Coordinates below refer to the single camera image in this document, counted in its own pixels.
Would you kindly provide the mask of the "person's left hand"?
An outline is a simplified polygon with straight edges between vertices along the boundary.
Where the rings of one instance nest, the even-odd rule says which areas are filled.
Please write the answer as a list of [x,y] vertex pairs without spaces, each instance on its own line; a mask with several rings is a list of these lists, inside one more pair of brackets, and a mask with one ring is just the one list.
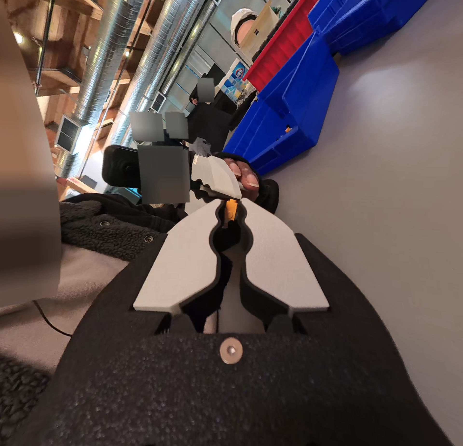
[[275,214],[278,204],[280,189],[273,179],[261,179],[251,166],[243,160],[222,158],[241,183],[242,197],[253,201],[266,211]]

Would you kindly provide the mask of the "cleaning wipes canister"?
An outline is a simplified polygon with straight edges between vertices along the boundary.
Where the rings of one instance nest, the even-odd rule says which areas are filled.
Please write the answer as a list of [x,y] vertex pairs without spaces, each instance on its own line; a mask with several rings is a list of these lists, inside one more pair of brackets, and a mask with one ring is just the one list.
[[243,89],[246,82],[244,76],[246,75],[247,71],[248,69],[241,61],[237,60],[233,63],[229,80],[234,88],[238,90]]
[[242,92],[242,81],[239,78],[235,78],[233,75],[228,77],[220,90],[232,101],[236,102]]

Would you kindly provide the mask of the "red plastic bin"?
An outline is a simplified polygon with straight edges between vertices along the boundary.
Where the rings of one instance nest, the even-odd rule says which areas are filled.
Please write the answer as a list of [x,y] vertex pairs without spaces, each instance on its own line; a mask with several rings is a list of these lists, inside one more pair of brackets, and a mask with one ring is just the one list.
[[272,36],[258,51],[244,80],[249,81],[258,91],[263,90],[312,34],[313,28],[308,15],[318,1],[298,0],[290,4],[285,15],[271,32]]

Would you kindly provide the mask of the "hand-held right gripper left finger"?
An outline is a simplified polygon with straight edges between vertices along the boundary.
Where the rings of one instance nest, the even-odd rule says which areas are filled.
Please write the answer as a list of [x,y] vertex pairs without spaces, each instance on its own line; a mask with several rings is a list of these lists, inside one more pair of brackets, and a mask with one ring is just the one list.
[[189,214],[167,237],[133,303],[136,311],[186,315],[203,333],[222,304],[232,262],[214,243],[226,202],[214,200]]

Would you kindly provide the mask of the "person's dark fleece jacket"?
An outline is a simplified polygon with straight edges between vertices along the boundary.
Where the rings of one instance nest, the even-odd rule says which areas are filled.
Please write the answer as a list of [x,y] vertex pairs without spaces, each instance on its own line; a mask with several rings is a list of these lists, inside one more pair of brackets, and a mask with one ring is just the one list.
[[[96,215],[90,208],[65,201],[60,202],[59,209],[61,244],[94,251],[128,263],[160,234],[119,221],[109,215]],[[72,334],[59,330],[47,319],[39,304],[34,305],[53,330],[71,338]],[[43,369],[1,356],[1,445],[8,445],[11,437],[19,431],[48,387],[54,372],[48,373]]]

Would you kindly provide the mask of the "person's beige hoodie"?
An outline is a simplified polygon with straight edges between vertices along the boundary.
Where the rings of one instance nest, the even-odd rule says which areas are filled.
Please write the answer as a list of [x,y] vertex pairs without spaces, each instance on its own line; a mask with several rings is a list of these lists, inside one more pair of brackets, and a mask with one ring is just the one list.
[[[98,294],[128,265],[101,253],[61,245],[57,293],[38,300],[47,319],[72,334]],[[53,373],[70,337],[53,330],[32,302],[1,308],[1,356]]]

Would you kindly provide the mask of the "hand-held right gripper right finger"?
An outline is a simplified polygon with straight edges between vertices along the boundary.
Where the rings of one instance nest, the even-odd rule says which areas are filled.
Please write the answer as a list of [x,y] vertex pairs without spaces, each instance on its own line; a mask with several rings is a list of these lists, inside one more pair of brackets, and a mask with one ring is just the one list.
[[296,314],[327,312],[328,300],[293,230],[250,200],[240,202],[244,262],[241,304],[268,330],[274,321],[293,327]]

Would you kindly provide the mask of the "blue plastic bin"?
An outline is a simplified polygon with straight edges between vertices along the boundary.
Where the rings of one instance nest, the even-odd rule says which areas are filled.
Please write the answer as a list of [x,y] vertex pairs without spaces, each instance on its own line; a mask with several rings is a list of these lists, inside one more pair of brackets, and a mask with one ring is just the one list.
[[361,0],[323,33],[331,54],[346,55],[400,30],[427,0]]
[[264,175],[314,147],[338,76],[328,45],[313,32],[257,94],[224,152]]
[[319,0],[308,15],[313,31],[323,33],[362,0]]

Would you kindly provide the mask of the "white hard hat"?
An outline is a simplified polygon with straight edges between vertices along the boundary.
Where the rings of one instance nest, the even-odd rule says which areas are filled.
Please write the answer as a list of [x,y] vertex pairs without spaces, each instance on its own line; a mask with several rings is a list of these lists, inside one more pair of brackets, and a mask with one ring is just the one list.
[[239,9],[232,16],[230,26],[231,38],[238,49],[241,48],[240,42],[245,38],[257,17],[258,14],[249,8]]

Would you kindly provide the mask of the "silver air duct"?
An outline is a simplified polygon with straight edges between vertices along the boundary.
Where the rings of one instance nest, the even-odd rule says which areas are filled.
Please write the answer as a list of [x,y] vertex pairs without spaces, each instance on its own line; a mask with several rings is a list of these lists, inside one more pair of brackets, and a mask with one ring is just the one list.
[[129,146],[130,112],[146,112],[205,0],[166,0],[120,106],[106,145]]
[[78,174],[144,0],[106,0],[73,112],[56,137],[55,175]]

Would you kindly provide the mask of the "person's left forearm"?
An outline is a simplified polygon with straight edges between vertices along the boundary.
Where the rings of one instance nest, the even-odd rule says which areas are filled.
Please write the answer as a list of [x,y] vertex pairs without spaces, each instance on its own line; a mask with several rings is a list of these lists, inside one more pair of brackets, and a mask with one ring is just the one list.
[[90,208],[96,215],[109,215],[119,221],[167,233],[187,217],[184,209],[174,205],[154,208],[149,204],[135,205],[119,194],[80,194],[65,200],[69,204]]

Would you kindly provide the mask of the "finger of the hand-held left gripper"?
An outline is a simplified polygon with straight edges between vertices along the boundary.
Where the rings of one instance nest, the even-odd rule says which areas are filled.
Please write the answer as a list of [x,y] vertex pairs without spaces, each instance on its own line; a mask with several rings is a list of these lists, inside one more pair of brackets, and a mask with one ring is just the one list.
[[218,192],[204,185],[190,188],[189,193],[189,203],[209,203],[214,199],[219,199]]
[[207,186],[219,193],[219,199],[240,200],[240,185],[226,162],[215,156],[194,155],[191,165],[190,187]]

